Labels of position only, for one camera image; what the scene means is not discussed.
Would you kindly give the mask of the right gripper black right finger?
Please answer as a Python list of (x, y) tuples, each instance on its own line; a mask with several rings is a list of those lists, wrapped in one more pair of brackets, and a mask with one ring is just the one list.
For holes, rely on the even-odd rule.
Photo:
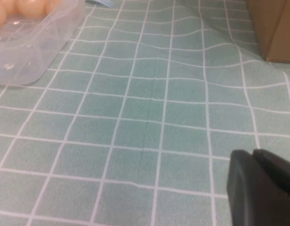
[(264, 149), (255, 149), (252, 155), (270, 179), (290, 195), (290, 161)]

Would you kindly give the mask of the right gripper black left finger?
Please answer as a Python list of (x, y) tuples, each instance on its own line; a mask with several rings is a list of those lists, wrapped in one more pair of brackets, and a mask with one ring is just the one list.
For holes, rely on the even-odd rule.
[(290, 195), (252, 154), (232, 151), (226, 189), (234, 226), (290, 226)]

